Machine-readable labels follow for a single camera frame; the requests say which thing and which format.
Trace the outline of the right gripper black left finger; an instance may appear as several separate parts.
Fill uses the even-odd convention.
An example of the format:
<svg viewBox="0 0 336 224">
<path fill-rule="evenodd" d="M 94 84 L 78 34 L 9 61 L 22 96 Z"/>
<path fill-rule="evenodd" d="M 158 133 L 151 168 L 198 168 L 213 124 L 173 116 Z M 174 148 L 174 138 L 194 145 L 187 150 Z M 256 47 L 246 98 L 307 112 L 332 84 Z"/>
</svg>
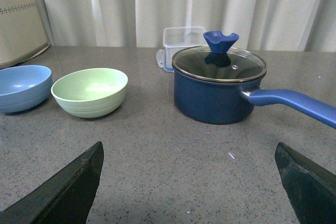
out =
<svg viewBox="0 0 336 224">
<path fill-rule="evenodd" d="M 104 160 L 101 141 L 1 211 L 1 223 L 86 223 L 100 184 Z"/>
</svg>

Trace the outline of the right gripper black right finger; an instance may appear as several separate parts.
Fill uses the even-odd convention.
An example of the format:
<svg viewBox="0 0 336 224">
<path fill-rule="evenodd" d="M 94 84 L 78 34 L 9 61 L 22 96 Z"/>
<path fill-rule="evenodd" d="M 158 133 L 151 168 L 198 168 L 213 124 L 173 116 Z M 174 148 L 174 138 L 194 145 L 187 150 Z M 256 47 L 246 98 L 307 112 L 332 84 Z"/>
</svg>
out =
<svg viewBox="0 0 336 224">
<path fill-rule="evenodd" d="M 335 223 L 335 174 L 282 142 L 275 161 L 298 221 Z"/>
</svg>

